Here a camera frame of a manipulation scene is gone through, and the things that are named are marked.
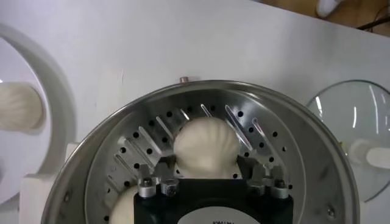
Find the shell-shaped bun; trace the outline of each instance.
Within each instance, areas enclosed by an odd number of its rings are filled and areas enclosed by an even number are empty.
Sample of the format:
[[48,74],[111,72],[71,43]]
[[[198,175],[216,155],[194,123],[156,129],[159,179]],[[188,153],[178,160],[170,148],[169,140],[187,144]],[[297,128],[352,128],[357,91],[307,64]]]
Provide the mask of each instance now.
[[117,199],[110,214],[110,224],[134,224],[134,195],[138,186],[131,187]]
[[239,140],[235,131],[215,117],[188,122],[174,142],[177,167],[186,178],[231,178],[239,174]]
[[0,83],[0,129],[25,131],[37,125],[43,108],[40,96],[27,83]]

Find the wooden floor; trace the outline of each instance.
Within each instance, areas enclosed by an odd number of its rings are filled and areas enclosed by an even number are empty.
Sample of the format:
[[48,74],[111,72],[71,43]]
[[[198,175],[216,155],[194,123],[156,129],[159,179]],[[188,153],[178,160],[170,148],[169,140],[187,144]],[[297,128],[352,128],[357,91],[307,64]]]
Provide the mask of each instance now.
[[[317,0],[262,0],[267,5],[297,12],[300,14],[317,17]],[[358,27],[370,23],[375,19],[376,14],[386,15],[388,0],[345,0],[325,20],[349,27]],[[373,33],[390,37],[390,23],[379,25],[373,28]]]

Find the stainless steel bowl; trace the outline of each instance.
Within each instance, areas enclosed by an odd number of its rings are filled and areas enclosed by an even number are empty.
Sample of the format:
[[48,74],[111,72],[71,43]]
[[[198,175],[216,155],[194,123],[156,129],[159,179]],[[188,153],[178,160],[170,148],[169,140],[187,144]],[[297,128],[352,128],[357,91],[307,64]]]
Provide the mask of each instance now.
[[241,140],[242,156],[285,168],[294,223],[359,223],[353,175],[329,130],[294,100],[233,81],[172,85],[112,114],[63,166],[43,223],[107,223],[118,195],[135,184],[137,164],[153,169],[172,155],[175,134],[200,116],[226,120]]

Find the white machine surface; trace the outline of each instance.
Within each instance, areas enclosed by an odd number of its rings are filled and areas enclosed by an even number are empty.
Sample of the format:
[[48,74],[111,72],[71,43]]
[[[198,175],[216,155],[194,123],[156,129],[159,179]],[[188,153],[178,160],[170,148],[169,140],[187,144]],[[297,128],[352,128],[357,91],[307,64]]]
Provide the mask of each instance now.
[[[52,146],[64,151],[185,75],[256,83],[303,104],[344,80],[390,89],[389,38],[252,1],[0,0],[0,37],[40,76],[62,133]],[[387,223],[389,206],[387,189],[361,223]],[[0,206],[0,221],[18,223],[17,198]]]

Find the metal clamp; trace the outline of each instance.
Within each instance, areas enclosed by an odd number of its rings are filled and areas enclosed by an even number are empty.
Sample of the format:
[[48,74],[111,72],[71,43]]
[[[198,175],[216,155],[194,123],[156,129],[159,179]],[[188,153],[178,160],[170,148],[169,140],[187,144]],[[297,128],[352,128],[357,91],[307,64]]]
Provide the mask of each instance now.
[[161,193],[173,197],[179,189],[179,181],[169,171],[166,163],[159,163],[156,166],[155,172],[160,176]]
[[288,198],[288,190],[286,182],[283,180],[283,169],[280,166],[275,166],[271,170],[271,175],[274,177],[274,185],[271,187],[271,196],[274,198]]
[[150,198],[156,194],[156,181],[151,177],[149,167],[145,164],[140,166],[138,194],[143,198]]
[[266,177],[266,170],[263,166],[257,164],[253,167],[252,178],[247,181],[247,184],[258,195],[263,195],[266,192],[266,185],[264,178]]

